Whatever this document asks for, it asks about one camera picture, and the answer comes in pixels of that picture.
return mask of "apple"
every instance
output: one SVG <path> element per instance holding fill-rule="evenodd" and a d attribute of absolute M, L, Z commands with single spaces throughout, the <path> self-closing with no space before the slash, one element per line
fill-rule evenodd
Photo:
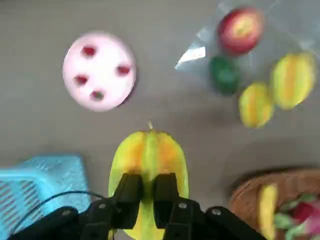
<path fill-rule="evenodd" d="M 218 39 L 228 53 L 241 55 L 250 52 L 264 31 L 264 14 L 254 7 L 232 10 L 219 23 Z"/>

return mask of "brown wicker basket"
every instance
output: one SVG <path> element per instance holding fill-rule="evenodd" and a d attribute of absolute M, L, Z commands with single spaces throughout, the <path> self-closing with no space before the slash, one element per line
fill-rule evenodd
<path fill-rule="evenodd" d="M 232 194 L 229 202 L 231 211 L 258 232 L 258 195 L 263 185 L 276 183 L 278 186 L 277 208 L 297 199 L 303 193 L 320 195 L 320 168 L 296 169 L 269 173 L 251 178 L 242 183 Z M 284 240 L 284 232 L 278 231 L 276 240 Z M 308 240 L 309 237 L 296 237 Z"/>

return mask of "clear plastic bag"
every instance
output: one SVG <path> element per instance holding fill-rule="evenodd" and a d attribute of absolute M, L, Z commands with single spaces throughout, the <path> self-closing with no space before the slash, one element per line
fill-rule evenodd
<path fill-rule="evenodd" d="M 287 53 L 310 51 L 319 61 L 319 0 L 223 0 L 209 24 L 196 34 L 175 69 L 209 82 L 209 61 L 222 54 L 216 27 L 226 14 L 241 6 L 256 7 L 265 14 L 260 43 L 248 54 L 232 58 L 241 74 L 242 86 L 253 81 L 269 81 L 271 68 Z"/>

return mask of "blue basket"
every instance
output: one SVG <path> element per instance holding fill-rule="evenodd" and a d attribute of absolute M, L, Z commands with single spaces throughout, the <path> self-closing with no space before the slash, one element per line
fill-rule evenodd
<path fill-rule="evenodd" d="M 14 168 L 0 169 L 0 240 L 7 239 L 17 222 L 43 200 L 76 190 L 88 190 L 85 168 L 78 155 L 37 156 Z M 83 194 L 59 196 L 35 211 L 18 230 L 63 206 L 83 212 L 90 202 L 90 196 Z"/>

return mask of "pink round plate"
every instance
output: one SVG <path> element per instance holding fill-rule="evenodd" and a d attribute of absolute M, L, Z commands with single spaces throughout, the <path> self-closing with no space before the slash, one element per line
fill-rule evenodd
<path fill-rule="evenodd" d="M 92 32 L 77 39 L 63 62 L 64 84 L 74 100 L 96 112 L 120 105 L 136 81 L 129 48 L 117 37 Z"/>

